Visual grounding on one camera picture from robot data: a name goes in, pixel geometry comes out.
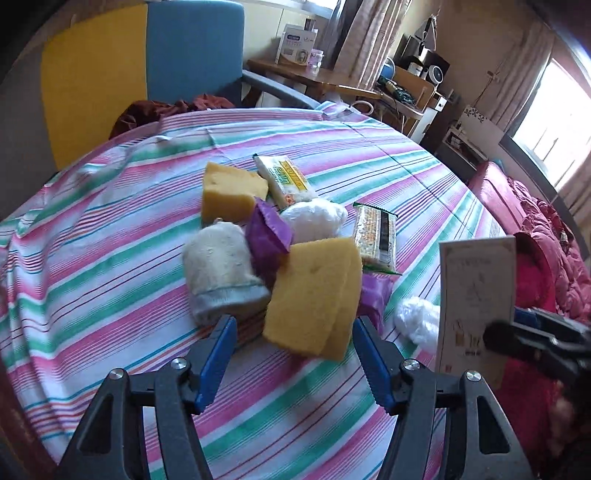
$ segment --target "sponge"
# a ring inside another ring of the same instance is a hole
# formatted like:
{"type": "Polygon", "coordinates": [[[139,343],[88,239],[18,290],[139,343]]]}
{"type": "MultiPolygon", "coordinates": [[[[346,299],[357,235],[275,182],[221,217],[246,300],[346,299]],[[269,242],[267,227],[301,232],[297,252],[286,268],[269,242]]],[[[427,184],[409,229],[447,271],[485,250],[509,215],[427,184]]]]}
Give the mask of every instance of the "sponge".
{"type": "Polygon", "coordinates": [[[255,197],[265,199],[269,185],[254,172],[208,162],[203,176],[201,220],[212,223],[216,218],[226,222],[248,220],[255,197]]]}
{"type": "Polygon", "coordinates": [[[341,361],[356,317],[361,275],[352,238],[292,245],[277,271],[263,336],[302,355],[341,361]]]}

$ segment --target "black clip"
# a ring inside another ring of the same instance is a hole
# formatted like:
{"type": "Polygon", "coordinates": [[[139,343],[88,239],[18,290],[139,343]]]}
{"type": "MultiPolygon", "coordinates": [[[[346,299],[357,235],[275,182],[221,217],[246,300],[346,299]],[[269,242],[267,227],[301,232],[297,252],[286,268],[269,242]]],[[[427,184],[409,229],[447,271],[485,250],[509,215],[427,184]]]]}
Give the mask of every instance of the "black clip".
{"type": "Polygon", "coordinates": [[[421,480],[436,408],[446,408],[440,477],[533,480],[515,433],[478,372],[460,378],[431,372],[382,340],[367,317],[353,324],[353,344],[376,402],[398,415],[378,480],[421,480]]]}

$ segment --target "box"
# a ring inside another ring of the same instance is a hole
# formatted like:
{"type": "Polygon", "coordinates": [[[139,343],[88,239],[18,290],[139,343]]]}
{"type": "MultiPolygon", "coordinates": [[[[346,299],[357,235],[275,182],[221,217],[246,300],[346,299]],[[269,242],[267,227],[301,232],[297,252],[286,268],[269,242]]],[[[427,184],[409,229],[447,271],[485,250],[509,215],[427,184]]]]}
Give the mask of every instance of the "box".
{"type": "Polygon", "coordinates": [[[281,36],[275,63],[306,66],[317,34],[318,30],[306,31],[304,27],[287,24],[281,36]]]}

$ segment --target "white plastic bag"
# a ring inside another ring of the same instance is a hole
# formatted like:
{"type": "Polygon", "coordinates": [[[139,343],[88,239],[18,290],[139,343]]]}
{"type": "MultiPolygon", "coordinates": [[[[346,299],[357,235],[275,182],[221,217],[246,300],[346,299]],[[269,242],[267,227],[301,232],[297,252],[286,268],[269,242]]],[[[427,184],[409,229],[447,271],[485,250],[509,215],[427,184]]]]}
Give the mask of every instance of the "white plastic bag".
{"type": "Polygon", "coordinates": [[[294,232],[294,244],[338,236],[347,215],[345,207],[321,198],[298,202],[280,214],[294,232]]]}
{"type": "Polygon", "coordinates": [[[420,348],[435,355],[439,337],[440,308],[430,301],[411,297],[396,306],[394,325],[420,348]]]}

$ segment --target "snack package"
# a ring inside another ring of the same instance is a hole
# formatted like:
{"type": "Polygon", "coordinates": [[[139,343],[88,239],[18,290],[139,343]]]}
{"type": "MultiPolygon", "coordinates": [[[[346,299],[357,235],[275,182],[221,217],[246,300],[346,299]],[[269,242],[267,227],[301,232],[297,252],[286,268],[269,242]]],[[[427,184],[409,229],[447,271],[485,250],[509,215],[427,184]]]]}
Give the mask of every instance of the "snack package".
{"type": "Polygon", "coordinates": [[[258,173],[269,183],[271,196],[279,210],[297,202],[309,202],[318,198],[318,194],[311,187],[297,167],[287,155],[264,157],[253,155],[258,173]]]}
{"type": "Polygon", "coordinates": [[[257,197],[245,235],[256,274],[264,280],[270,279],[279,268],[281,257],[290,251],[293,238],[290,226],[272,205],[257,197]]]}
{"type": "Polygon", "coordinates": [[[354,203],[356,210],[353,240],[368,270],[400,275],[396,271],[396,214],[354,203]]]}
{"type": "Polygon", "coordinates": [[[384,332],[384,310],[390,296],[394,282],[392,277],[377,276],[373,273],[364,273],[361,278],[361,295],[357,316],[367,315],[369,320],[381,335],[384,332]]]}

